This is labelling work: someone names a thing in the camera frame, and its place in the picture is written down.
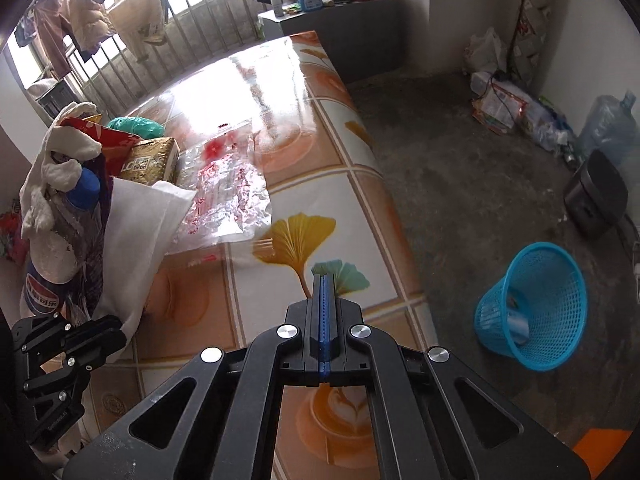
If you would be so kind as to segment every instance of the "blue trash basket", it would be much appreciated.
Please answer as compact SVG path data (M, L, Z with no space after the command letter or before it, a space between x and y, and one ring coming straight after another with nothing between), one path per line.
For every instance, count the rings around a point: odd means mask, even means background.
M514 341L508 310L528 320L529 335L521 344ZM474 329L489 350L544 372L575 351L586 319L587 291L578 265L563 248L539 242L521 250L482 297Z

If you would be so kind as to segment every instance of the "silver screw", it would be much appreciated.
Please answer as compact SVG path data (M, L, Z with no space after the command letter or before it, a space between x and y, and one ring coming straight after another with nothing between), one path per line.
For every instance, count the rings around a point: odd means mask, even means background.
M358 339L363 339L371 335L371 329L367 325L353 325L350 332L352 336Z
M283 339L291 339L298 333L298 329L293 325L280 325L278 327L278 336Z
M434 346L429 350L429 359L435 363L444 363L449 360L449 350L440 346Z
M222 350L215 346L210 346L200 353L200 358L206 363L217 363L222 358Z

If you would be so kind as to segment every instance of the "basket rim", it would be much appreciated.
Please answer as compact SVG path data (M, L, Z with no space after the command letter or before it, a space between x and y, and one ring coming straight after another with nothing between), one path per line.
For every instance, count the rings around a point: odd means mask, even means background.
M520 261L529 253L533 251L539 250L551 250L560 254L564 257L565 260L574 268L574 271L578 277L578 289L580 291L580 304L584 306L580 312L580 326L578 330L575 332L574 337L572 338L571 344L569 348L557 359L554 361L548 362L546 365L541 365L530 361L530 359L526 358L518 349L516 344L513 342L511 338L511 334L509 334L509 327L507 324L507 291L509 290L509 283L511 281L511 276L514 273L515 269L518 267ZM513 353L513 356L524 366L529 368L530 370L534 370L537 372L546 372L548 370L552 370L553 368L559 367L563 364L571 355L574 353L575 349L582 338L582 334L584 333L584 328L586 326L587 321L587 312L588 312L588 302L587 302L587 287L584 282L584 277L582 275L582 271L578 264L575 262L573 257L565 251L562 247L557 246L556 244L552 244L550 242L536 242L534 244L528 245L523 250L521 250L516 257L511 261L509 267L507 268L507 272L504 275L504 281L502 285L502 291L500 293L500 321L502 325L502 332L504 334L504 338L507 341L507 345L509 349Z

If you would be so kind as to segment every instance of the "blue bottle cap on detergent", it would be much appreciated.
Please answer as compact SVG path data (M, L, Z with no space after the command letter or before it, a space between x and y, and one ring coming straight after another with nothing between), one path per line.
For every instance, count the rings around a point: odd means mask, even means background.
M94 172L82 168L76 187L66 193L66 198L78 209L89 211L94 208L100 195L100 179Z

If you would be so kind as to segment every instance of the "white glove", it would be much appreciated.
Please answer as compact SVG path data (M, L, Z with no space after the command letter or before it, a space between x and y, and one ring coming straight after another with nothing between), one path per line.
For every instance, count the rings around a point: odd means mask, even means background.
M79 117L86 112L95 114L95 105L71 103L58 114L47 130L40 153L20 189L22 238L53 229L53 213L45 199L47 185L58 191L71 191L82 173L78 160L84 162L100 155L100 142L71 126L60 126L62 119ZM51 158L51 152L66 155L70 160L57 164Z

